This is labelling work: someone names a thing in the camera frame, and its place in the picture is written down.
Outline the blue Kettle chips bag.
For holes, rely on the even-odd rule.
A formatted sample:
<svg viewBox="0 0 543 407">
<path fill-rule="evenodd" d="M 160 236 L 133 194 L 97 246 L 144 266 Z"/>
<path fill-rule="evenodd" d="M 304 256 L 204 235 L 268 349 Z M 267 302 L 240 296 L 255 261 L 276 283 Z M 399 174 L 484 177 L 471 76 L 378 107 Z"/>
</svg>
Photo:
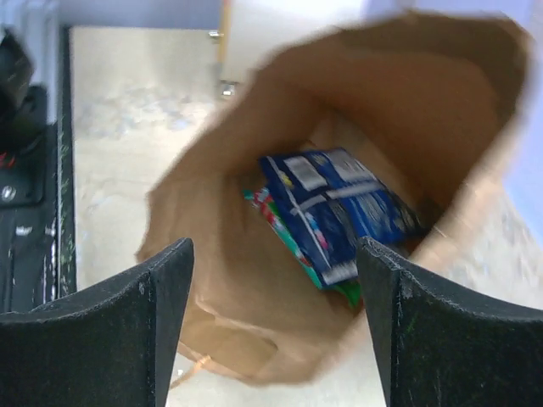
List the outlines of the blue Kettle chips bag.
<svg viewBox="0 0 543 407">
<path fill-rule="evenodd" d="M 425 230 L 397 194 L 342 148 L 270 155 L 259 164 L 277 212 L 319 287 L 357 276 L 360 238 L 395 245 Z"/>
</svg>

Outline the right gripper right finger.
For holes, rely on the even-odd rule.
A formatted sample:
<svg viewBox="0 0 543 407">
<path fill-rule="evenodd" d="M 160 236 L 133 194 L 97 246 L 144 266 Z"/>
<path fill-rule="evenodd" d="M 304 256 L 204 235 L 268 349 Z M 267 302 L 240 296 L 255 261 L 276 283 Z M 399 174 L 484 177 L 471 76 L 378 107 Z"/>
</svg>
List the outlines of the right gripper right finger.
<svg viewBox="0 0 543 407">
<path fill-rule="evenodd" d="M 388 406 L 540 406 L 542 312 L 363 237 L 356 264 Z"/>
</svg>

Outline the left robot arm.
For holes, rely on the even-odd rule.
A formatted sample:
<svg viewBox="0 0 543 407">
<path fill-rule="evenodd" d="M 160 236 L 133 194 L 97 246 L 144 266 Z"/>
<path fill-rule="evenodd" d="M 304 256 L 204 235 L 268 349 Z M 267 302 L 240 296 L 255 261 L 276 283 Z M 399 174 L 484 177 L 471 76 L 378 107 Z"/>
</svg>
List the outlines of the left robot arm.
<svg viewBox="0 0 543 407">
<path fill-rule="evenodd" d="M 48 95 L 31 84 L 34 66 L 15 32 L 1 33 L 1 208 L 34 206 L 44 198 Z"/>
</svg>

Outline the brown paper bag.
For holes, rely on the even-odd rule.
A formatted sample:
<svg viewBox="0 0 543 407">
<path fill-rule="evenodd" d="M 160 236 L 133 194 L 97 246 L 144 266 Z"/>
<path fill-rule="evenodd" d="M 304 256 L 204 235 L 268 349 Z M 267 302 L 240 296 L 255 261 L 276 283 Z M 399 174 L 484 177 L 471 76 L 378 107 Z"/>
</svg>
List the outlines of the brown paper bag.
<svg viewBox="0 0 543 407">
<path fill-rule="evenodd" d="M 148 194 L 138 259 L 194 245 L 178 353 L 256 385 L 308 382 L 349 353 L 365 316 L 315 288 L 244 200 L 264 184 L 258 159 L 346 149 L 429 222 L 409 249 L 440 272 L 498 193 L 529 61 L 513 20 L 422 13 L 276 53 Z"/>
</svg>

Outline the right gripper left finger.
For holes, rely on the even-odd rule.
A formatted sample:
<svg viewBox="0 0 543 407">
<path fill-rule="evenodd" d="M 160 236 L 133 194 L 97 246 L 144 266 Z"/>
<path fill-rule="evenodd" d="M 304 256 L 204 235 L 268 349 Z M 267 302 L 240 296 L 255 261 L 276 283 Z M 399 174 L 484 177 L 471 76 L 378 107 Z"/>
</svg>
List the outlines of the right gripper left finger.
<svg viewBox="0 0 543 407">
<path fill-rule="evenodd" d="M 183 238 L 77 293 L 3 314 L 2 405 L 164 405 L 193 265 Z"/>
</svg>

